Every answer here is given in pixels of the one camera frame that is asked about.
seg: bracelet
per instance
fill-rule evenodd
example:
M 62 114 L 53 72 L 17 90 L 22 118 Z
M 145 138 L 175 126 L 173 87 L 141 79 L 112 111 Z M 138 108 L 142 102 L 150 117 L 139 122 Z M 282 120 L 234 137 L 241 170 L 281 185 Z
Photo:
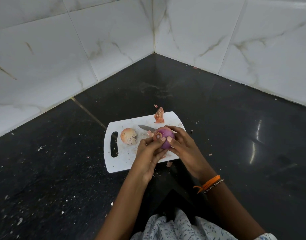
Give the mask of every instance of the bracelet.
M 193 188 L 199 188 L 200 190 L 198 191 L 198 193 L 202 192 L 203 190 L 207 190 L 211 185 L 213 185 L 214 183 L 216 183 L 217 181 L 219 181 L 221 179 L 221 177 L 219 175 L 211 178 L 209 181 L 207 181 L 205 184 L 203 184 L 202 187 L 200 186 L 194 186 Z
M 217 181 L 215 184 L 211 185 L 207 190 L 205 190 L 204 193 L 206 194 L 209 190 L 211 190 L 211 188 L 213 188 L 216 185 L 222 183 L 223 181 L 224 181 L 224 179 L 221 179 L 221 180 Z

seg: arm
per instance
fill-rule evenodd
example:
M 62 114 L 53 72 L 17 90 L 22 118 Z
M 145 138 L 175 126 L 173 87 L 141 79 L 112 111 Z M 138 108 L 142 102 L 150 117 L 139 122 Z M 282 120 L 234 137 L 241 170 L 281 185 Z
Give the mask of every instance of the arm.
M 165 138 L 152 141 L 152 137 L 140 141 L 133 165 L 96 240 L 130 238 L 144 191 L 153 176 L 157 162 L 167 152 L 167 149 L 159 149 Z
M 194 140 L 181 128 L 168 126 L 177 132 L 175 139 L 167 138 L 173 148 L 169 150 L 178 155 L 187 170 L 203 185 L 217 175 L 205 160 Z M 239 240 L 253 240 L 265 230 L 251 217 L 235 198 L 224 182 L 207 193 L 208 201 L 225 226 L 225 229 Z

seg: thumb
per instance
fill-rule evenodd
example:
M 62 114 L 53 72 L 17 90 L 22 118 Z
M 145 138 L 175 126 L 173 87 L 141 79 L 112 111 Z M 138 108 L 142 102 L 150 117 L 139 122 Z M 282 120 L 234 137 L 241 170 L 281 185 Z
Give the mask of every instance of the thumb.
M 183 151 L 183 146 L 172 137 L 168 136 L 167 141 L 171 144 L 172 147 L 174 147 L 176 150 L 178 150 L 179 153 Z
M 150 143 L 150 145 L 148 145 L 147 147 L 150 148 L 152 151 L 155 151 L 156 149 L 159 149 L 161 147 L 161 145 L 163 145 L 163 143 L 165 142 L 166 138 L 162 137 L 161 139 L 157 140 L 157 141 L 153 141 L 152 143 Z

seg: black bracelet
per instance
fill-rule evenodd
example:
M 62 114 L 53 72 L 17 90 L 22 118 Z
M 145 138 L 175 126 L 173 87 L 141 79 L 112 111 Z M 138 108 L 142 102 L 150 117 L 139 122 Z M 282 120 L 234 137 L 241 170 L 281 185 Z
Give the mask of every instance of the black bracelet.
M 209 190 L 211 190 L 211 188 L 217 186 L 218 184 L 222 183 L 224 181 L 224 179 L 220 179 L 219 181 L 217 181 L 216 183 L 214 183 L 213 185 L 211 185 L 207 190 L 204 191 L 204 193 L 206 194 Z

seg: hand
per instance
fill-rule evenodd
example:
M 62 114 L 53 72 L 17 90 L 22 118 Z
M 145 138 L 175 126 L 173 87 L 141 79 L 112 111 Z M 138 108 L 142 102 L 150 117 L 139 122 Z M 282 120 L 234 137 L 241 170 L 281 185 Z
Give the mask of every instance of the hand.
M 190 174 L 197 178 L 203 185 L 217 174 L 203 157 L 194 140 L 182 128 L 167 126 L 175 133 L 175 139 L 167 137 L 167 141 L 172 145 L 169 151 L 173 152 L 182 160 Z
M 158 161 L 167 153 L 168 149 L 161 149 L 165 137 L 158 141 L 153 141 L 153 138 L 142 139 L 137 148 L 137 153 L 129 175 L 140 177 L 143 183 L 148 184 L 151 180 L 154 168 Z

